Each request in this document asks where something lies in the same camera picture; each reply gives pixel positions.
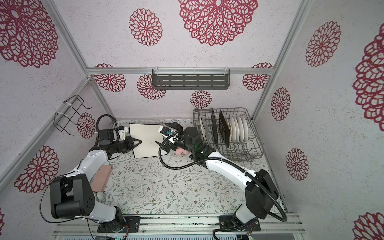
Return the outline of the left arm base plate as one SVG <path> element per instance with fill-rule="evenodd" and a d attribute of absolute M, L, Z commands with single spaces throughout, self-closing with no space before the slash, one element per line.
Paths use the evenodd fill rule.
<path fill-rule="evenodd" d="M 99 224 L 97 233 L 137 233 L 140 222 L 141 217 L 123 217 L 114 222 Z"/>

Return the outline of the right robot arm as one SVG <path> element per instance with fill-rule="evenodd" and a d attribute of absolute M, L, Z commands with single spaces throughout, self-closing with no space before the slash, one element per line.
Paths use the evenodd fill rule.
<path fill-rule="evenodd" d="M 252 171 L 227 159 L 202 140 L 196 127 L 183 128 L 174 122 L 160 126 L 158 131 L 164 137 L 159 144 L 158 157 L 165 168 L 183 170 L 199 165 L 224 176 L 244 192 L 246 202 L 232 216 L 232 223 L 236 227 L 250 224 L 254 219 L 265 219 L 267 216 L 281 222 L 288 220 L 287 214 L 278 203 L 280 195 L 277 187 L 267 171 Z M 180 167 L 166 164 L 161 152 L 177 149 L 188 151 L 192 162 Z"/>

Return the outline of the white square plate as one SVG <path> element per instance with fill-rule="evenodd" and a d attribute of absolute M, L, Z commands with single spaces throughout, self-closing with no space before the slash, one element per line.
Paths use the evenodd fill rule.
<path fill-rule="evenodd" d="M 206 136 L 206 127 L 205 127 L 205 123 L 204 123 L 203 118 L 202 118 L 201 116 L 199 117 L 199 120 L 200 120 L 200 125 L 201 125 L 201 130 L 202 130 L 203 140 L 204 140 L 204 142 L 206 143 L 206 142 L 207 142 L 207 136 Z"/>
<path fill-rule="evenodd" d="M 130 137 L 141 140 L 142 143 L 133 149 L 135 159 L 158 157 L 159 144 L 163 135 L 159 132 L 161 125 L 129 124 Z"/>

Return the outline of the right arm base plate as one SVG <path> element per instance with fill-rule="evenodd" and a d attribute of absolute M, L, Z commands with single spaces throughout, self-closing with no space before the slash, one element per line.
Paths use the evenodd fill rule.
<path fill-rule="evenodd" d="M 222 232 L 259 232 L 261 230 L 258 218 L 243 223 L 235 216 L 221 215 L 219 216 L 219 225 Z"/>

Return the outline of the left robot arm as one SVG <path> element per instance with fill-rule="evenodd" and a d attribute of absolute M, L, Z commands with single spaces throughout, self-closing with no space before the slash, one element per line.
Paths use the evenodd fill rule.
<path fill-rule="evenodd" d="M 118 207 L 111 207 L 96 200 L 91 180 L 113 154 L 125 154 L 142 143 L 126 136 L 118 129 L 100 130 L 88 155 L 71 172 L 54 178 L 50 184 L 51 215 L 55 219 L 70 221 L 86 218 L 99 224 L 123 225 L 124 218 Z"/>

